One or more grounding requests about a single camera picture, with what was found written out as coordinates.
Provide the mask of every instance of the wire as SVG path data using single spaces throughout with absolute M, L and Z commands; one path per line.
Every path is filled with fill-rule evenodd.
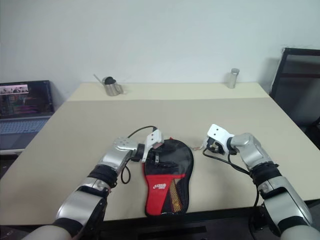
M 124 170 L 127 170 L 128 171 L 128 174 L 129 174 L 129 177 L 128 177 L 128 180 L 127 181 L 124 181 Z M 125 165 L 124 166 L 124 168 L 122 169 L 122 171 L 121 171 L 121 182 L 123 183 L 123 184 L 128 184 L 129 182 L 130 182 L 130 179 L 131 179 L 131 172 L 130 172 L 130 170 L 129 170 L 129 168 L 127 167 L 127 165 Z
M 230 154 L 228 155 L 228 161 L 226 161 L 226 160 L 224 160 L 224 159 L 222 159 L 222 158 L 220 158 L 220 157 L 206 154 L 206 150 L 208 150 L 207 147 L 206 147 L 206 148 L 203 150 L 203 152 L 202 152 L 202 154 L 203 154 L 204 156 L 206 156 L 206 157 L 208 157 L 208 158 L 211 158 L 211 159 L 218 160 L 218 161 L 223 162 L 223 163 L 225 163 L 225 164 L 229 164 L 229 165 L 232 166 L 235 170 L 237 170 L 237 171 L 239 171 L 239 172 L 241 172 L 241 173 L 243 173 L 243 174 L 250 175 L 247 170 L 245 170 L 245 169 L 243 169 L 242 167 L 240 167 L 240 166 L 238 166 L 238 165 L 236 165 L 236 164 L 234 164 L 234 163 L 231 162 L 231 160 L 230 160 Z
M 150 126 L 144 126 L 144 127 L 141 127 L 141 128 L 139 128 L 139 129 L 135 130 L 133 133 L 131 133 L 131 134 L 128 136 L 128 139 L 131 138 L 131 137 L 132 137 L 134 134 L 136 134 L 137 132 L 139 132 L 139 131 L 141 131 L 141 130 L 143 130 L 143 129 L 148 129 L 148 128 L 153 128 L 153 130 L 152 130 L 153 132 L 158 129 L 156 126 L 152 126 L 152 125 L 150 125 Z
M 153 129 L 152 129 L 153 132 L 158 129 L 156 126 L 152 126 L 152 125 L 144 126 L 144 127 L 141 127 L 141 128 L 139 128 L 139 129 L 135 130 L 135 131 L 134 131 L 133 133 L 131 133 L 127 138 L 129 139 L 129 138 L 131 138 L 134 134 L 136 134 L 137 132 L 139 132 L 139 131 L 141 131 L 141 130 L 143 130 L 143 129 L 148 129 L 148 128 L 153 128 Z M 128 175 L 129 175 L 127 181 L 124 181 L 124 171 L 125 171 L 125 169 L 127 170 Z M 127 164 L 125 164 L 124 168 L 122 169 L 120 177 L 121 177 L 121 182 L 122 182 L 123 184 L 128 184 L 128 183 L 130 182 L 130 180 L 131 180 L 131 172 L 130 172 L 130 169 L 127 167 Z
M 249 219 L 248 219 L 248 228 L 249 228 L 249 231 L 250 231 L 250 234 L 251 234 L 253 240 L 257 240 L 257 238 L 256 238 L 256 236 L 254 234 L 251 220 L 254 217 L 254 214 L 255 214 L 255 211 L 256 211 L 256 208 L 257 208 L 257 205 L 258 205 L 258 201 L 259 201 L 259 191 L 256 188 L 255 201 L 254 201 L 254 204 L 253 204 L 252 212 L 251 212 L 251 214 L 249 216 Z

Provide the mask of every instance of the metal cup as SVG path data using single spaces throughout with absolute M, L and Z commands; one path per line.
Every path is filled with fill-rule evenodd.
M 119 85 L 113 77 L 108 76 L 104 78 L 102 82 L 104 83 L 104 89 L 108 96 L 117 96 L 124 93 L 122 86 Z

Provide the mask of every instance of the table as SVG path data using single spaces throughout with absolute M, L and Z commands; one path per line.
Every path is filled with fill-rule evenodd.
M 190 147 L 202 143 L 212 123 L 233 134 L 250 132 L 304 200 L 320 198 L 320 151 L 257 83 L 235 89 L 221 83 L 127 84 L 124 90 L 108 97 L 98 83 L 83 83 L 56 111 L 0 181 L 1 225 L 52 223 L 112 141 L 150 124 Z M 134 139 L 143 142 L 148 133 Z M 193 154 L 188 212 L 253 205 L 256 190 L 248 176 L 201 151 Z M 242 164 L 239 156 L 232 160 Z M 105 220 L 145 216 L 142 166 L 130 162 L 128 167 L 131 181 L 119 180 L 112 189 Z

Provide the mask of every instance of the white wall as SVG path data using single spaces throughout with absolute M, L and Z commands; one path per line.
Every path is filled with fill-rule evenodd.
M 283 47 L 320 49 L 319 0 L 1 0 L 1 82 L 51 80 L 60 105 L 81 82 L 274 77 Z

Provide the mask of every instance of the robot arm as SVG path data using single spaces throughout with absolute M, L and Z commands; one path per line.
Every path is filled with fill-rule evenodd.
M 37 228 L 24 240 L 71 240 L 92 234 L 104 219 L 107 197 L 117 185 L 117 177 L 127 162 L 146 159 L 148 151 L 163 142 L 158 129 L 147 136 L 145 144 L 127 137 L 117 138 L 106 155 L 61 205 L 54 223 Z
M 264 199 L 262 207 L 274 234 L 281 235 L 282 240 L 320 239 L 320 233 L 311 227 L 312 217 L 307 205 L 252 134 L 233 135 L 213 124 L 207 135 L 208 149 L 215 145 L 222 154 L 230 151 L 240 154 Z

